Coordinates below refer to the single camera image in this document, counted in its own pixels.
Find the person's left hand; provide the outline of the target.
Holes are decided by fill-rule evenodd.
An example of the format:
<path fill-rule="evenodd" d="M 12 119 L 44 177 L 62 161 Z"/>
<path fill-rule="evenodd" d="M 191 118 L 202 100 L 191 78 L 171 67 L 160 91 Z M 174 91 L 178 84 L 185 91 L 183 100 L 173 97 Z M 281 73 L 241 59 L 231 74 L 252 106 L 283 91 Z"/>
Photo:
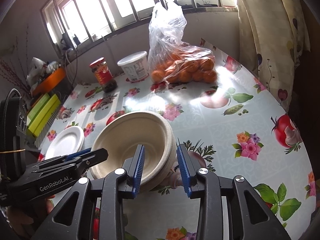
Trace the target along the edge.
<path fill-rule="evenodd" d="M 41 222 L 51 213 L 54 208 L 54 204 L 52 199 L 55 198 L 55 195 L 52 195 L 46 199 L 40 201 L 40 205 L 36 211 L 38 215 L 40 215 L 39 219 Z M 34 234 L 34 230 L 32 229 L 32 224 L 34 223 L 34 219 L 26 215 L 22 210 L 19 210 L 17 207 L 9 206 L 6 211 L 7 219 L 9 221 L 10 226 L 16 232 L 16 234 L 20 237 L 20 239 L 31 239 Z"/>

